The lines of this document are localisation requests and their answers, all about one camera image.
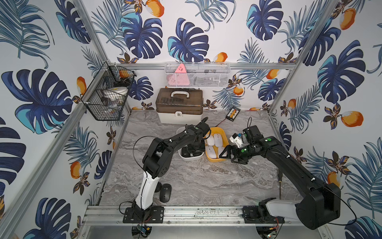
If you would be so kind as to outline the white storage tray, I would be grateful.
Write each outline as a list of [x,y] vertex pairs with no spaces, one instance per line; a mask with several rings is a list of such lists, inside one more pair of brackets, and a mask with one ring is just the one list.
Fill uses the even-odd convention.
[[[184,126],[183,126],[183,127],[180,127],[180,128],[177,129],[177,132],[176,132],[176,133],[179,134],[179,133],[183,132],[184,129],[185,129]],[[194,160],[199,160],[199,159],[202,158],[202,156],[205,155],[205,152],[203,151],[202,153],[197,153],[197,155],[191,154],[190,156],[183,156],[183,154],[182,154],[182,149],[183,149],[183,148],[181,148],[181,149],[178,150],[178,155],[180,156],[180,158],[181,158],[183,161],[194,161]]]

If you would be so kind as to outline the white mouse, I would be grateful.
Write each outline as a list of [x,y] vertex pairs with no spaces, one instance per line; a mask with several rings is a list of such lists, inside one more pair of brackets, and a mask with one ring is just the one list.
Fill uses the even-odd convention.
[[214,137],[214,145],[216,147],[223,147],[223,137],[222,137],[222,135],[219,134],[219,133],[215,133],[213,135],[213,137]]
[[214,139],[214,136],[211,134],[206,140],[205,140],[206,144],[208,146],[214,146],[215,145],[215,139]]
[[220,146],[217,148],[217,158],[220,158],[220,155],[223,153],[225,147]]
[[214,150],[213,146],[207,145],[206,146],[206,154],[210,159],[217,159],[216,152]]

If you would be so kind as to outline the black mouse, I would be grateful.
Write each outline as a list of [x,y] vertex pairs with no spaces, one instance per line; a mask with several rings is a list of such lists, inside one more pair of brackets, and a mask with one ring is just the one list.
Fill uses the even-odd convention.
[[160,190],[159,199],[162,203],[168,203],[171,198],[172,186],[170,184],[163,184]]
[[184,158],[190,158],[191,157],[191,154],[188,151],[188,148],[186,146],[182,147],[182,149],[181,149],[181,156],[184,157]]
[[156,188],[155,188],[155,193],[160,192],[161,189],[162,189],[162,183],[161,183],[161,182],[158,182],[158,183],[157,183],[157,186],[156,186]]

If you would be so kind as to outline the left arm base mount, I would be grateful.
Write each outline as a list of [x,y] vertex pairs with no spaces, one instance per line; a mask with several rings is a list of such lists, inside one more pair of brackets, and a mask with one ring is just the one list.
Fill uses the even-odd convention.
[[125,210],[122,222],[124,224],[162,224],[165,208],[151,206],[146,210],[130,207]]

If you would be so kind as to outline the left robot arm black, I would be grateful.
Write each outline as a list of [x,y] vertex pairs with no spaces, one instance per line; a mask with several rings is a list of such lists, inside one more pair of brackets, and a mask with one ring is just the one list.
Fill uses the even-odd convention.
[[197,125],[186,125],[185,130],[175,136],[153,139],[142,159],[143,181],[138,196],[132,203],[134,210],[146,212],[152,207],[158,181],[170,169],[173,154],[189,144],[200,145],[206,134],[210,133],[207,120],[205,117]]

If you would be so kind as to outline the yellow storage tray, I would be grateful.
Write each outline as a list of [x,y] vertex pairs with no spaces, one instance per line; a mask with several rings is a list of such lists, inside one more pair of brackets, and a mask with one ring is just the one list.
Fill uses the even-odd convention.
[[[229,145],[229,142],[228,142],[228,139],[227,139],[227,137],[226,137],[225,131],[224,131],[222,128],[220,128],[220,127],[212,127],[212,128],[210,129],[210,131],[211,131],[211,132],[208,132],[207,135],[205,136],[206,138],[208,138],[211,134],[214,135],[215,133],[219,133],[219,134],[221,134],[222,137],[223,137],[223,147],[226,147],[226,146]],[[213,147],[214,147],[214,150],[215,150],[215,152],[216,152],[216,154],[217,154],[217,148],[218,148],[218,147],[216,147],[215,145],[214,145]],[[225,161],[225,159],[223,159],[223,158],[210,159],[208,156],[207,156],[207,159],[208,159],[208,161],[210,161],[210,162],[221,162],[221,161]]]

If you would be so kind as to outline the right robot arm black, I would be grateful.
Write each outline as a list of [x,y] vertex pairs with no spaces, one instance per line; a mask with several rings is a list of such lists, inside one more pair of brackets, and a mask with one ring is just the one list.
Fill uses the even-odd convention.
[[327,184],[315,177],[297,162],[274,136],[263,137],[257,126],[250,126],[243,131],[247,145],[238,134],[231,138],[219,155],[233,163],[247,164],[255,156],[262,156],[273,163],[299,191],[303,199],[300,202],[266,199],[257,207],[256,219],[264,216],[283,217],[299,220],[304,226],[315,230],[340,217],[341,190],[334,184]]

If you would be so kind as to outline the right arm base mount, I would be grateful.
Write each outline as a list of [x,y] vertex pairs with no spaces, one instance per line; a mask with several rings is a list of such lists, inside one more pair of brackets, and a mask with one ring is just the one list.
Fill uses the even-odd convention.
[[246,224],[283,224],[284,217],[274,217],[269,213],[266,204],[276,198],[268,198],[258,203],[257,206],[244,206],[242,218]]

